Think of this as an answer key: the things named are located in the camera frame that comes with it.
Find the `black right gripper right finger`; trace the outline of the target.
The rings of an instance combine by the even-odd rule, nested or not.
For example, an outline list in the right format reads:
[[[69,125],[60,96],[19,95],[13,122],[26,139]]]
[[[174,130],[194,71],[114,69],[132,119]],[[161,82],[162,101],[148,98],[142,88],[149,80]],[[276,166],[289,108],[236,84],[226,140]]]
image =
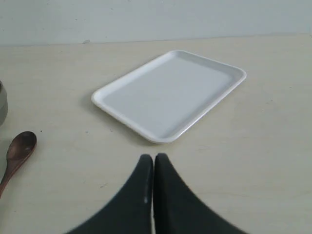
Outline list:
[[[206,206],[164,153],[155,157],[154,221],[157,234],[244,233]]]

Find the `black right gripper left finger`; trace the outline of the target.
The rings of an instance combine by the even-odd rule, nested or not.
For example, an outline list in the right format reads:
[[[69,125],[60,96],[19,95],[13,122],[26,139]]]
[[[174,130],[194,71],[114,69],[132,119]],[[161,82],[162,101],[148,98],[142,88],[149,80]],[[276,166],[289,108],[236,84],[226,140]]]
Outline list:
[[[153,160],[141,155],[119,192],[95,215],[70,234],[150,234]]]

